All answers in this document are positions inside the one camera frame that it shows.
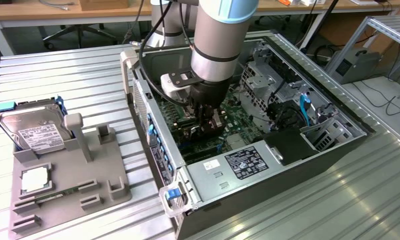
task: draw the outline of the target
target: white sticker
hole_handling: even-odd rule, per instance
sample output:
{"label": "white sticker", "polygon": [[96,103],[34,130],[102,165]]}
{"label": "white sticker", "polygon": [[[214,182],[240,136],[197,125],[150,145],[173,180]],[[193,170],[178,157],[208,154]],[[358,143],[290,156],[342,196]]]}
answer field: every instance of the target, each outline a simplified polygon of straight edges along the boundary
{"label": "white sticker", "polygon": [[202,163],[202,165],[204,165],[205,170],[210,170],[220,166],[220,162],[217,159],[213,159],[212,161]]}
{"label": "white sticker", "polygon": [[17,132],[33,151],[64,145],[64,140],[54,124],[26,128]]}

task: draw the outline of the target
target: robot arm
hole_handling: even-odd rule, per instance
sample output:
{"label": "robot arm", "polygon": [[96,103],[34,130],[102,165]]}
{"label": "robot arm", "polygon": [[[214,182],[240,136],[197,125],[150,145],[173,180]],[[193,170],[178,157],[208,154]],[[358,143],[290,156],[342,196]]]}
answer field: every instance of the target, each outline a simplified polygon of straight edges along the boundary
{"label": "robot arm", "polygon": [[[220,105],[232,82],[249,19],[258,0],[182,0],[182,2],[198,2],[197,7],[185,5],[182,9],[182,15],[188,19],[185,24],[193,25],[194,22],[190,67],[161,76],[162,91],[149,79],[148,73],[145,78],[156,92],[170,103],[189,108],[189,112],[193,112],[197,125],[204,130],[197,134],[204,137],[218,134],[225,127]],[[152,0],[153,32],[148,34],[144,46],[148,44],[150,47],[161,47],[185,43],[178,7],[180,4],[164,0],[160,6],[160,0]]]}

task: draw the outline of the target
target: power supply label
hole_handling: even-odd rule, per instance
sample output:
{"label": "power supply label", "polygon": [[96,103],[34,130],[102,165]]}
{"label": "power supply label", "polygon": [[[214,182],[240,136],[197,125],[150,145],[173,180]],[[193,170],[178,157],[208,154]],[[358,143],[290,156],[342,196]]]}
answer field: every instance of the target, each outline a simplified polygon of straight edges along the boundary
{"label": "power supply label", "polygon": [[266,163],[253,146],[225,155],[225,159],[240,180],[268,169]]}

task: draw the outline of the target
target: gray drive holder tray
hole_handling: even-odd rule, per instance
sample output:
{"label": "gray drive holder tray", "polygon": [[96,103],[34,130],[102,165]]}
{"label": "gray drive holder tray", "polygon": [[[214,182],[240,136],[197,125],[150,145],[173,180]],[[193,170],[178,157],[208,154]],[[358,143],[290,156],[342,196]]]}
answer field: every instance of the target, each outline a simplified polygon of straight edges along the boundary
{"label": "gray drive holder tray", "polygon": [[64,116],[74,138],[41,155],[14,151],[8,237],[29,236],[130,200],[114,129],[82,133],[78,113]]}

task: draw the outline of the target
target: aluminum table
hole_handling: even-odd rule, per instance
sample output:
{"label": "aluminum table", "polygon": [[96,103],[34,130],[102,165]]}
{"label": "aluminum table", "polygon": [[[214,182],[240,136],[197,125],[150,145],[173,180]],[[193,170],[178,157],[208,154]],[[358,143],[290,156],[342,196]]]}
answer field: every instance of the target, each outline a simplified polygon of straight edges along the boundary
{"label": "aluminum table", "polygon": [[[130,201],[22,239],[174,239],[122,90],[120,52],[129,45],[2,57],[0,102],[58,95],[68,113],[82,115],[82,131],[104,123],[116,130]],[[0,129],[0,240],[8,239],[13,143]]]}
{"label": "aluminum table", "polygon": [[[400,140],[362,102],[278,35],[269,37],[324,87],[373,127],[376,134],[322,174],[205,229],[190,240],[400,239]],[[36,100],[60,93],[84,131],[110,123],[133,198],[24,239],[174,239],[164,215],[120,75],[124,46],[1,58],[0,101]],[[12,142],[0,131],[0,240],[8,238]]]}

